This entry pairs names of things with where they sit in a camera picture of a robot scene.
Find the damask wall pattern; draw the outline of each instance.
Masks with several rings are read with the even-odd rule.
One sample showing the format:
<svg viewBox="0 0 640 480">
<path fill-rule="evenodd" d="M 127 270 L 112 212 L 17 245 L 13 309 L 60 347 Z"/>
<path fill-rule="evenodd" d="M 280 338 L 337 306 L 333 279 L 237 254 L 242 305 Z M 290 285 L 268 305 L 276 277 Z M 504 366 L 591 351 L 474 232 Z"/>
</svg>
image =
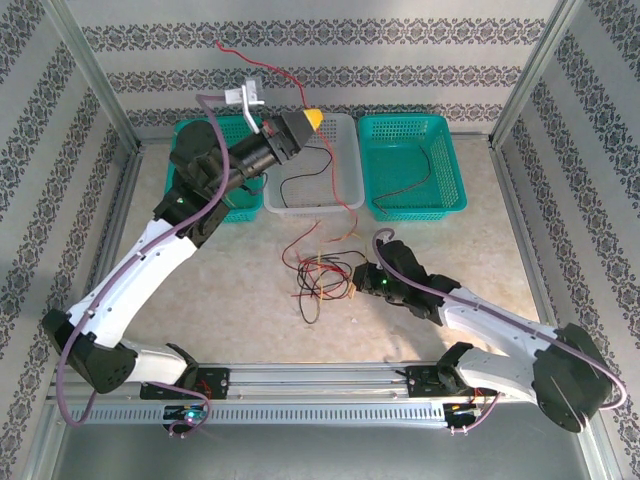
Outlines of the damask wall pattern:
<svg viewBox="0 0 640 480">
<path fill-rule="evenodd" d="M 169 135 L 169 120 L 197 106 L 195 92 L 221 94 L 246 76 L 263 77 L 271 109 L 299 107 L 290 82 L 220 52 L 217 40 L 290 71 L 328 111 L 439 113 L 455 130 L 489 133 L 556 0 L 68 3 L 147 138 Z"/>
<path fill-rule="evenodd" d="M 585 2 L 501 145 L 561 325 L 583 326 L 630 398 L 603 414 L 623 478 L 640 478 L 640 22 Z"/>
<path fill-rule="evenodd" d="M 129 154 L 42 5 L 1 0 L 0 479 L 23 469 L 57 355 L 40 328 L 77 301 Z"/>
</svg>

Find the white plastic basket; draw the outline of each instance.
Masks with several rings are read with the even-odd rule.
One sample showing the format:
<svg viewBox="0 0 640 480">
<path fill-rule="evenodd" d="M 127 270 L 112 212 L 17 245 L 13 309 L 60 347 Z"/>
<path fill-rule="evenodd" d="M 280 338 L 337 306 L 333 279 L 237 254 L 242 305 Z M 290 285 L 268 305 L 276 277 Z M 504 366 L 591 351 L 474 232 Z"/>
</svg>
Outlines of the white plastic basket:
<svg viewBox="0 0 640 480">
<path fill-rule="evenodd" d="M 364 203 L 364 182 L 356 124 L 344 113 L 327 113 L 320 127 L 336 155 L 336 191 L 349 208 L 356 209 Z M 307 146 L 326 148 L 318 135 L 311 137 Z M 264 190 L 264 206 L 280 215 L 317 215 L 340 212 L 344 207 L 336 202 L 331 187 L 331 165 L 320 175 L 288 180 L 297 175 L 319 172 L 329 162 L 324 150 L 304 148 L 291 161 L 269 169 L 269 179 Z"/>
</svg>

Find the yellow cone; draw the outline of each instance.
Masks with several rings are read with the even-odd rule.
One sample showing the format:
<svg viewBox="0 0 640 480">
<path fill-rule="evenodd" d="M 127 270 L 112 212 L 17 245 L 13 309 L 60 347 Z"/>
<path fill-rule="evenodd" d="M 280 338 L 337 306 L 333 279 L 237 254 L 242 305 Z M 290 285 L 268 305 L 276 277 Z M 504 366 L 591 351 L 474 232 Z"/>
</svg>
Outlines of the yellow cone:
<svg viewBox="0 0 640 480">
<path fill-rule="evenodd" d="M 309 120 L 314 131 L 318 129 L 322 120 L 324 120 L 324 115 L 322 115 L 322 112 L 317 108 L 309 108 L 304 111 L 304 114 L 307 116 L 307 120 Z"/>
</svg>

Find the metal frame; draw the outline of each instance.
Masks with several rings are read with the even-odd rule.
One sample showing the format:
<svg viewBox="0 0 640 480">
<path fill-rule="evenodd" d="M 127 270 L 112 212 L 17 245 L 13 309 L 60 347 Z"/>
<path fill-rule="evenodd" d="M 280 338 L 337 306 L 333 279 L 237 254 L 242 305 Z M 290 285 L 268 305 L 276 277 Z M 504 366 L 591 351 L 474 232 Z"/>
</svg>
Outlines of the metal frame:
<svg viewBox="0 0 640 480">
<path fill-rule="evenodd" d="M 513 127 L 518 115 L 524 108 L 531 90 L 553 57 L 553 52 L 562 39 L 565 30 L 583 3 L 583 0 L 560 0 L 553 9 L 540 40 L 536 44 L 533 53 L 529 56 L 516 86 L 511 91 L 511 95 L 509 95 L 504 109 L 493 127 L 493 131 L 489 136 L 492 146 L 495 147 L 504 142 L 505 137 L 511 131 L 511 127 Z"/>
<path fill-rule="evenodd" d="M 557 326 L 553 308 L 551 308 L 551 301 L 544 288 L 542 272 L 540 271 L 538 263 L 535 261 L 535 250 L 533 249 L 531 238 L 529 238 L 522 211 L 518 207 L 518 199 L 513 185 L 509 180 L 509 175 L 506 170 L 507 166 L 502 152 L 499 149 L 496 150 L 491 145 L 491 142 L 488 142 L 488 148 L 516 244 L 518 245 L 518 250 L 520 250 L 520 258 L 522 259 L 524 271 L 529 281 L 529 288 L 531 289 L 531 295 L 533 296 L 533 302 L 536 306 L 540 323 Z"/>
<path fill-rule="evenodd" d="M 535 253 L 527 234 L 522 213 L 517 208 L 515 192 L 508 181 L 504 159 L 501 152 L 496 150 L 495 147 L 500 145 L 508 135 L 528 99 L 531 89 L 551 59 L 561 35 L 582 3 L 582 0 L 561 0 L 558 3 L 541 40 L 525 65 L 516 87 L 507 100 L 491 135 L 488 137 L 491 158 L 516 242 L 521 251 L 522 261 L 536 308 L 540 320 L 549 325 L 554 325 L 555 323 L 551 304 L 544 289 L 539 267 L 534 261 Z M 65 2 L 63 0 L 44 0 L 43 5 L 87 77 L 89 84 L 94 89 L 101 105 L 115 125 L 126 147 L 134 155 L 134 158 L 131 159 L 127 166 L 126 179 L 117 193 L 116 207 L 112 218 L 109 220 L 109 236 L 105 240 L 105 246 L 98 260 L 98 268 L 94 277 L 94 281 L 97 283 L 108 274 L 115 263 L 145 147 L 142 146 L 139 150 L 136 149 L 139 141 L 133 126 L 118 102 L 104 72 L 101 70 Z M 456 137 L 465 136 L 464 134 L 455 133 L 454 135 Z M 156 139 L 147 143 L 165 143 L 169 140 L 169 138 Z M 399 410 L 411 411 L 425 406 L 434 406 L 437 411 L 441 400 L 409 398 L 404 378 L 395 372 L 395 370 L 404 368 L 406 365 L 400 363 L 231 365 L 228 366 L 232 369 L 228 399 L 213 402 L 214 409 L 228 413 L 221 413 L 212 421 L 215 423 L 216 421 L 225 422 L 231 420 L 236 423 L 247 423 L 259 420 L 257 417 L 253 418 L 253 415 L 256 414 L 255 412 L 258 412 L 258 415 L 260 412 L 267 412 L 267 415 L 273 415 L 273 412 L 292 412 L 300 411 L 300 409 L 316 412 L 320 410 L 335 412 L 372 412 L 376 410 L 393 412 Z M 79 375 L 70 370 L 67 373 L 67 382 L 65 382 L 65 393 L 72 411 L 78 415 L 84 408 L 91 389 Z M 451 398 L 452 402 L 466 400 L 468 400 L 466 397 Z M 161 405 L 181 403 L 184 402 L 140 400 L 139 385 L 126 384 L 111 394 L 98 397 L 96 413 L 91 421 L 95 423 L 157 422 L 157 415 L 151 415 L 148 412 L 161 408 Z M 422 414 L 414 415 L 413 417 L 411 415 L 400 420 L 406 421 L 408 424 L 418 424 L 421 427 L 442 426 L 439 418 L 426 419 L 423 417 L 428 415 L 423 415 L 423 417 L 420 417 Z M 296 419 L 284 418 L 283 413 L 283 418 L 278 418 L 276 414 L 274 420 L 290 423 Z M 354 418 L 345 418 L 345 421 L 348 420 L 354 420 Z M 374 423 L 384 421 L 382 418 L 365 418 L 365 420 L 370 420 Z M 23 479 L 32 480 L 51 477 L 66 428 L 68 427 L 63 424 L 55 405 L 55 386 L 52 384 L 47 392 L 44 410 L 23 472 Z M 604 424 L 599 415 L 594 417 L 587 431 L 579 435 L 579 441 L 592 478 L 607 480 L 622 478 L 604 429 Z"/>
<path fill-rule="evenodd" d="M 107 76 L 100 68 L 87 39 L 73 18 L 66 2 L 64 0 L 43 0 L 42 6 L 98 97 L 100 106 L 107 112 L 127 151 L 133 150 L 139 143 L 133 125 L 120 105 Z"/>
</svg>

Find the white robotic arm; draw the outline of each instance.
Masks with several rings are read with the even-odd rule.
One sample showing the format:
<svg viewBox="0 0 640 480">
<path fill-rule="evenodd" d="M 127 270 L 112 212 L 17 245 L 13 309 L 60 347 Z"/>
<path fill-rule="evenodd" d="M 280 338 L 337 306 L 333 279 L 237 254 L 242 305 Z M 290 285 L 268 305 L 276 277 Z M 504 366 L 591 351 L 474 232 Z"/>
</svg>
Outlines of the white robotic arm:
<svg viewBox="0 0 640 480">
<path fill-rule="evenodd" d="M 247 179 L 295 157 L 321 122 L 322 113 L 313 109 L 266 119 L 257 133 L 229 149 L 224 193 L 245 188 Z M 222 195 L 218 190 L 223 183 L 223 155 L 211 124 L 191 122 L 180 130 L 175 145 L 172 188 L 133 248 L 89 295 L 66 312 L 52 309 L 42 321 L 63 360 L 68 352 L 69 364 L 98 393 L 125 382 L 186 389 L 195 383 L 197 363 L 176 345 L 152 347 L 123 339 L 151 294 L 208 240 L 229 212 L 223 202 L 209 203 L 214 195 Z"/>
<path fill-rule="evenodd" d="M 614 408 L 626 398 L 624 387 L 605 366 L 587 332 L 577 325 L 540 325 L 492 305 L 458 282 L 428 275 L 411 249 L 399 240 L 383 242 L 374 236 L 379 264 L 356 267 L 358 291 L 384 297 L 408 308 L 415 316 L 437 325 L 471 333 L 500 350 L 488 353 L 458 342 L 438 362 L 436 381 L 452 393 L 469 387 L 490 389 L 536 403 L 562 428 L 580 432 L 600 408 Z M 433 378 L 410 378 L 413 385 Z M 604 405 L 612 392 L 616 402 Z"/>
</svg>

